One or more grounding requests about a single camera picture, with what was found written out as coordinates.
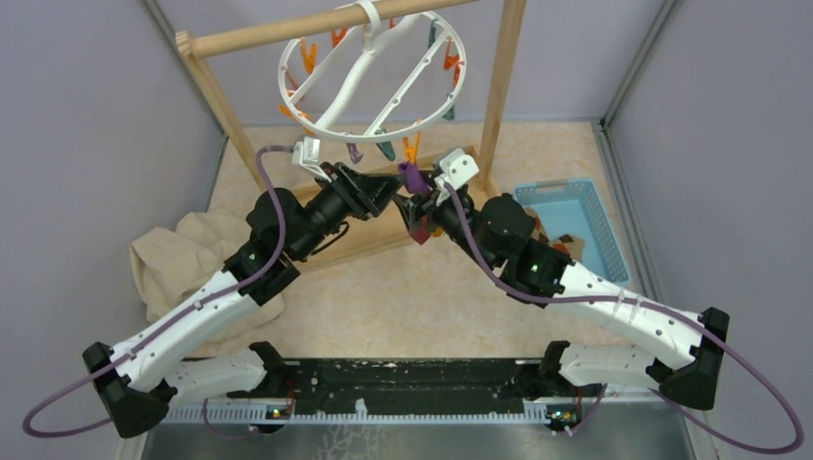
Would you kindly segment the purple red striped sock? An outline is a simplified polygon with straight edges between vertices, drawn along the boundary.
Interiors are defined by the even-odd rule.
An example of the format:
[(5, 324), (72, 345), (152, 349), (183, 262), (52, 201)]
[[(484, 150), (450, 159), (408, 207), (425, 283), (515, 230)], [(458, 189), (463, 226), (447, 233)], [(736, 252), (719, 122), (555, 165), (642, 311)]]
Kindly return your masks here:
[(399, 163), (397, 171), (402, 177), (404, 187), (409, 196), (420, 196), (422, 198), (423, 218), (422, 228), (414, 236), (409, 235), (417, 244), (423, 245), (427, 242), (437, 229), (437, 224), (432, 219), (434, 204), (432, 199), (432, 189), (426, 181), (426, 175), (421, 172), (416, 164), (408, 162)]

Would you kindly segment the orange front clothes clip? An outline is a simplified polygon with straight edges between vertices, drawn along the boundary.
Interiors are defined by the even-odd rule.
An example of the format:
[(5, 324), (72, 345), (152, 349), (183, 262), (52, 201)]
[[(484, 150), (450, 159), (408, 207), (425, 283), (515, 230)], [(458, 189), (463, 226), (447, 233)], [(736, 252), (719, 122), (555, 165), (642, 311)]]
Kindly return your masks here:
[(421, 132), (416, 132), (412, 137), (404, 137), (402, 139), (403, 153), (405, 160), (410, 164), (416, 164), (418, 160), (419, 148), (421, 142)]

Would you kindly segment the light blue plastic basket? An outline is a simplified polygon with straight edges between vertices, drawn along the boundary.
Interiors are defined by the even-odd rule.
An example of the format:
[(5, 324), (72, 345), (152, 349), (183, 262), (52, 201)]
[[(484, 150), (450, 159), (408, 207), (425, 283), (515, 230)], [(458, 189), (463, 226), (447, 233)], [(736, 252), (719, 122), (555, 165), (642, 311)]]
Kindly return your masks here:
[(513, 196), (536, 211), (551, 237), (584, 242), (579, 261), (602, 278), (626, 287), (632, 274), (595, 184), (588, 178), (517, 185)]

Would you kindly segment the beige argyle sock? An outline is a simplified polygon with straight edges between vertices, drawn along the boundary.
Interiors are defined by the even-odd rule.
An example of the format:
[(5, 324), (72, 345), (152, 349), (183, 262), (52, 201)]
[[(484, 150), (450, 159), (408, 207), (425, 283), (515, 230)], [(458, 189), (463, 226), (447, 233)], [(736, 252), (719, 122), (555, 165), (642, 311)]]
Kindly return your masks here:
[(560, 237), (551, 240), (548, 237), (547, 231), (539, 218), (535, 218), (535, 230), (533, 237), (538, 241), (569, 255), (576, 261), (582, 261), (585, 242), (579, 237), (575, 237), (571, 234), (563, 234)]

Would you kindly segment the white round clip hanger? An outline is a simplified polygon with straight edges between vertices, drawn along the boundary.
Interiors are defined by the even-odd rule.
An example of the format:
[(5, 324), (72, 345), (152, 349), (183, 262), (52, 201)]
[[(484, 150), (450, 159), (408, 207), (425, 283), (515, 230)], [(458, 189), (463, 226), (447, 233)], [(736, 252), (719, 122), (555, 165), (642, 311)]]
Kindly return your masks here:
[[(463, 61), (456, 88), (443, 68), (451, 37)], [(456, 104), (468, 77), (460, 33), (437, 11), (332, 31), (328, 49), (307, 36), (290, 40), (277, 65), (279, 111), (315, 137), (374, 143), (412, 136)]]

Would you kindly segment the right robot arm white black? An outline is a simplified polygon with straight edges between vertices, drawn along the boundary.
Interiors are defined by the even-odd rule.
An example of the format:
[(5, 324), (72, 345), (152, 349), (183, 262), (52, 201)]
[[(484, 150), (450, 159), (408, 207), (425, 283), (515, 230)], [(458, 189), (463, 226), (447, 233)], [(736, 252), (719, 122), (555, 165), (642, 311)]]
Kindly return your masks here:
[(696, 410), (711, 410), (730, 317), (717, 308), (673, 309), (618, 286), (541, 241), (537, 222), (510, 194), (477, 208), (465, 189), (394, 202), (409, 232), (441, 229), (507, 296), (580, 316), (634, 345), (630, 351), (552, 345), (540, 382), (552, 395), (572, 386), (642, 386)]

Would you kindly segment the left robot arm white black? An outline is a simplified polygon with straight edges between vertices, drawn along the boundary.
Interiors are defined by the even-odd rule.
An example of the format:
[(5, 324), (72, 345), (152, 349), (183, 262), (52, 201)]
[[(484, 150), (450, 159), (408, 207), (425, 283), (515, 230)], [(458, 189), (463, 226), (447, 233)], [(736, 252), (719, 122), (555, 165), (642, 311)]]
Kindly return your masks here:
[(113, 346), (96, 342), (82, 354), (94, 387), (123, 438), (157, 426), (169, 411), (217, 396), (284, 396), (292, 372), (267, 342), (232, 356), (189, 354), (226, 326), (257, 312), (300, 274), (324, 240), (349, 218), (378, 217), (404, 184), (396, 173), (321, 165), (326, 180), (307, 204), (288, 189), (268, 187), (246, 217), (247, 241), (222, 268), (163, 318)]

